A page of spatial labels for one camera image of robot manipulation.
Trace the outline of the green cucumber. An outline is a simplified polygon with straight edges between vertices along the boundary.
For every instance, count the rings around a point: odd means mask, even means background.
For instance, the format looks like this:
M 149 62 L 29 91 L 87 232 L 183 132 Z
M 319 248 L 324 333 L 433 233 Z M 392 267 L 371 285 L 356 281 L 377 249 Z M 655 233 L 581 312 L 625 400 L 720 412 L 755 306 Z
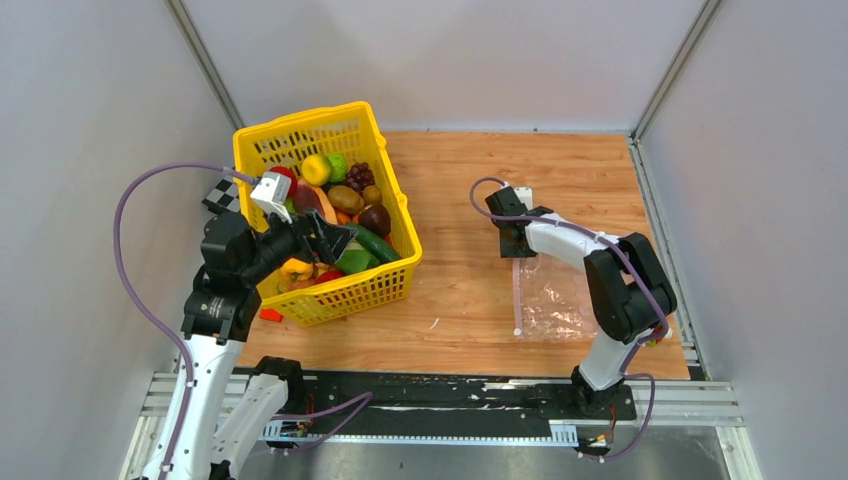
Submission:
M 345 227 L 355 233 L 355 240 L 371 253 L 380 264 L 392 263 L 402 259 L 400 254 L 386 240 L 369 229 L 354 222 L 346 223 Z

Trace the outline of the clear zip top bag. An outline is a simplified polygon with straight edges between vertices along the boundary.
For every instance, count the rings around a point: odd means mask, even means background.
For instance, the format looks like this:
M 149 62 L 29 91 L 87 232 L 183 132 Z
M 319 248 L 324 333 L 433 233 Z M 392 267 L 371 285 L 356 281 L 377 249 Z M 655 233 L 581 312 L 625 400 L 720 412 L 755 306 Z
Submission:
M 532 342 L 594 339 L 599 331 L 585 274 L 551 256 L 512 261 L 513 336 Z

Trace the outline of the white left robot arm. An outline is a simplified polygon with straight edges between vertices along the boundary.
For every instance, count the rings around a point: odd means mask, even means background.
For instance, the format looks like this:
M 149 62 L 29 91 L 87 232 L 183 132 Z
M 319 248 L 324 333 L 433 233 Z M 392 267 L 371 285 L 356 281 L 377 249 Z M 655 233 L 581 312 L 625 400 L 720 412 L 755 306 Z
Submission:
M 332 225 L 316 211 L 293 221 L 272 216 L 265 232 L 256 232 L 233 212 L 207 222 L 200 244 L 203 263 L 176 336 L 178 385 L 142 478 L 234 479 L 272 415 L 304 405 L 300 363 L 266 356 L 254 367 L 239 403 L 226 420 L 219 419 L 260 309 L 259 284 L 288 260 L 335 262 L 355 237 L 354 228 Z

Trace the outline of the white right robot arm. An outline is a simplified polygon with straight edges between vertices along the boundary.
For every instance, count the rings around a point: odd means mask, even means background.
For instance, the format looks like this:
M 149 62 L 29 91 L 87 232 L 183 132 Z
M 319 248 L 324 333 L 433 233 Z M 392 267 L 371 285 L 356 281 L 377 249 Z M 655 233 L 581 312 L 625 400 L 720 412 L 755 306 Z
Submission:
M 600 332 L 572 374 L 577 384 L 570 393 L 577 413 L 598 416 L 638 350 L 667 334 L 668 316 L 677 308 L 650 240 L 640 233 L 595 232 L 545 207 L 529 209 L 511 186 L 490 194 L 485 203 L 499 230 L 502 257 L 547 255 L 585 274 Z

